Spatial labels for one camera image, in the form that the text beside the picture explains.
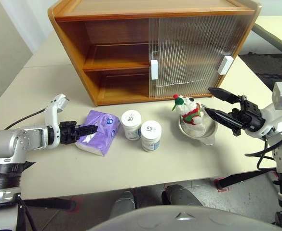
table leg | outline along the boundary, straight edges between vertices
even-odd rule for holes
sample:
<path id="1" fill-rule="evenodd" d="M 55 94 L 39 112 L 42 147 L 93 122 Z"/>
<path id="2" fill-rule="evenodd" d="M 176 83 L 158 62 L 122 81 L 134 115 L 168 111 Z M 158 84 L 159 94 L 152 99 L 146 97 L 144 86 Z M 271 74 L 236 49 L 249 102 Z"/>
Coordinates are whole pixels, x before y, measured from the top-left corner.
<path id="1" fill-rule="evenodd" d="M 225 177 L 223 179 L 217 180 L 215 182 L 215 184 L 216 184 L 216 187 L 218 189 L 223 189 L 223 188 L 228 187 L 230 185 L 240 183 L 244 180 L 248 180 L 248 179 L 251 179 L 253 177 L 257 177 L 257 176 L 262 175 L 264 173 L 267 173 L 269 171 L 271 171 L 271 169 L 235 174 L 235 175 L 231 175 L 231 176 Z"/>
<path id="2" fill-rule="evenodd" d="M 70 211 L 77 207 L 77 203 L 75 201 L 60 198 L 25 200 L 24 202 L 27 206 L 32 207 L 66 209 Z"/>

floor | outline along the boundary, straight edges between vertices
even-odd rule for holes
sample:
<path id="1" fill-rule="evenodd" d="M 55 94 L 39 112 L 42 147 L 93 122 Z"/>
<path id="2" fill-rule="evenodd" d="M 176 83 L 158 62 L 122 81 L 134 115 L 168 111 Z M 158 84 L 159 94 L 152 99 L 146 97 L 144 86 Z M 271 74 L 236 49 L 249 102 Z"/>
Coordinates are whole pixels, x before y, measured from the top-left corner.
<path id="1" fill-rule="evenodd" d="M 281 210 L 277 200 L 278 188 L 271 183 L 275 179 L 274 173 L 270 172 L 230 186 L 224 192 L 215 188 L 214 179 L 175 183 L 189 189 L 206 207 L 222 209 L 272 223 L 275 212 Z M 174 183 L 132 189 L 137 207 L 162 205 L 161 193 L 170 184 Z M 66 197 L 66 199 L 78 202 L 76 212 L 34 207 L 29 207 L 29 210 L 39 231 L 84 231 L 107 220 L 112 204 L 124 191 Z"/>

table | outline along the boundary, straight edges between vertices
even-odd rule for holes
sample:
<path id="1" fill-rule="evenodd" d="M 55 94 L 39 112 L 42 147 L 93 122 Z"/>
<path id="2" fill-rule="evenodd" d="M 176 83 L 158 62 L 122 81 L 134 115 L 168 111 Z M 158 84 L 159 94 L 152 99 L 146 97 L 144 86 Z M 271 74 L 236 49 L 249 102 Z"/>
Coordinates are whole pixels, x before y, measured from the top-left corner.
<path id="1" fill-rule="evenodd" d="M 59 121 L 82 123 L 92 109 L 116 116 L 135 109 L 141 113 L 143 122 L 153 119 L 161 124 L 161 146 L 147 153 L 141 148 L 140 140 L 127 140 L 121 128 L 105 157 L 82 151 L 73 144 L 29 152 L 27 160 L 36 163 L 22 174 L 23 199 L 96 193 L 256 170 L 257 158 L 244 154 L 263 149 L 262 141 L 244 132 L 234 137 L 224 126 L 218 127 L 214 146 L 193 141 L 179 131 L 178 115 L 171 111 L 173 101 L 94 107 L 58 43 L 58 38 L 51 34 L 3 93 L 0 129 L 46 107 L 55 95 L 64 93 L 70 101 L 58 114 Z M 260 108 L 271 103 L 270 90 L 239 57 L 221 87 L 238 95 L 246 94 Z M 234 107 L 216 98 L 198 101 L 226 112 Z M 43 123 L 43 115 L 37 115 L 19 126 Z M 273 166 L 275 163 L 264 161 L 264 167 Z"/>
<path id="2" fill-rule="evenodd" d="M 282 51 L 282 16 L 259 16 L 252 30 Z"/>

plastic container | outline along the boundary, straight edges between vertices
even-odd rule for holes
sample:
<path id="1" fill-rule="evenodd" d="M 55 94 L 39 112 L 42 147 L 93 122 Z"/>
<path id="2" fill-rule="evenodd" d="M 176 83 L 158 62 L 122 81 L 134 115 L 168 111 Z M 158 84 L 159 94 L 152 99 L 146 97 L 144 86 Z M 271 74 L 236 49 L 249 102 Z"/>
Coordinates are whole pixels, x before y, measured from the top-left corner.
<path id="1" fill-rule="evenodd" d="M 128 110 L 122 114 L 121 124 L 127 139 L 136 141 L 141 137 L 141 122 L 141 115 L 136 110 Z"/>
<path id="2" fill-rule="evenodd" d="M 141 127 L 143 149 L 147 152 L 153 152 L 157 150 L 160 145 L 161 133 L 161 125 L 157 121 L 146 121 Z"/>

